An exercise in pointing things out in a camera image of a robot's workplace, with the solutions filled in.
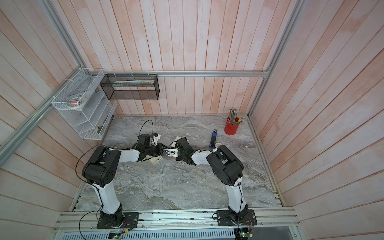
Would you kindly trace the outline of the cream drawer jewelry box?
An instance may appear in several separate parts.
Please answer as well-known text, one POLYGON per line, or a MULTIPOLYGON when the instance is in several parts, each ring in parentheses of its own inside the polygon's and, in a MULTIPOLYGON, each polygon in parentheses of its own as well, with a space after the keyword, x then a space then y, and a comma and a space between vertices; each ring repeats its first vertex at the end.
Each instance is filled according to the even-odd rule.
POLYGON ((150 162, 152 165, 155 165, 155 164, 158 163, 162 158, 163 158, 162 156, 152 157, 151 159, 149 159, 149 162, 150 162))

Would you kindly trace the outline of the cream small gift box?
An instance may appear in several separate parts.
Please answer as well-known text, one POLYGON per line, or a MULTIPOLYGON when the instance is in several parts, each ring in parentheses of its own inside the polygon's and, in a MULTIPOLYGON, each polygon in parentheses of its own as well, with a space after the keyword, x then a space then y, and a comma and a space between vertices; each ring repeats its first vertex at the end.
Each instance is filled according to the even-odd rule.
POLYGON ((176 143, 179 139, 181 139, 181 137, 177 136, 174 140, 174 143, 176 143))

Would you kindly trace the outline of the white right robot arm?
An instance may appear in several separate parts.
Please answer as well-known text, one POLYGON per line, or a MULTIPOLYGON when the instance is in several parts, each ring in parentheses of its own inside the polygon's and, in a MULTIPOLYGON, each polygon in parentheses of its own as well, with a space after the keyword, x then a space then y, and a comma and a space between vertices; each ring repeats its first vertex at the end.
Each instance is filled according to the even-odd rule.
POLYGON ((247 206, 242 190, 243 163, 224 145, 212 150, 193 150, 186 138, 176 141, 177 160, 190 165, 209 165, 217 179, 226 185, 229 210, 239 215, 247 206))

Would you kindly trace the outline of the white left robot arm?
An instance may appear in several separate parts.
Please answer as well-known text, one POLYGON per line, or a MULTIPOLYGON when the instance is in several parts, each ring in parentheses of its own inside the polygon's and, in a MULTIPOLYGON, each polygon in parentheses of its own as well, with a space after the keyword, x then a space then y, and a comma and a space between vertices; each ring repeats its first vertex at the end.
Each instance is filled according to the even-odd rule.
POLYGON ((123 225, 123 207, 117 198, 114 177, 120 163, 143 162, 164 155, 169 147, 158 142, 158 134, 141 134, 137 142, 127 149, 97 146, 85 164, 82 177, 97 193, 101 204, 99 222, 118 228, 123 225))

